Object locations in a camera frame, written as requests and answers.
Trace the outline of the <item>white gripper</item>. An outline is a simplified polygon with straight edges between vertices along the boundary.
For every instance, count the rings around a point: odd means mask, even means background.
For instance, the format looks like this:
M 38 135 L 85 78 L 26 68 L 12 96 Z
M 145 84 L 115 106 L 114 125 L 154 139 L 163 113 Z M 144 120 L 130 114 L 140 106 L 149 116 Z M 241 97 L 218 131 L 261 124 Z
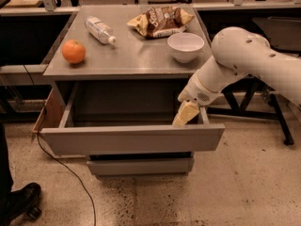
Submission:
M 199 113 L 198 105 L 210 105 L 218 97 L 220 90 L 217 81 L 200 78 L 197 73 L 194 73 L 178 96 L 178 100 L 182 103 L 172 125 L 185 126 Z

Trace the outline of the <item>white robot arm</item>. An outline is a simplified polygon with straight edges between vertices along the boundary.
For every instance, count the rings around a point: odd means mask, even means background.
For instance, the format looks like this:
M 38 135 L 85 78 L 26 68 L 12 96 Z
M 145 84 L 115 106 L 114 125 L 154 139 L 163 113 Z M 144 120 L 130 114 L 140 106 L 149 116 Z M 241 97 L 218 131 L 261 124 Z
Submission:
M 240 27 L 219 31 L 212 55 L 184 87 L 172 125 L 183 127 L 210 105 L 225 87 L 252 75 L 293 104 L 301 105 L 301 59 L 273 50 L 267 39 Z

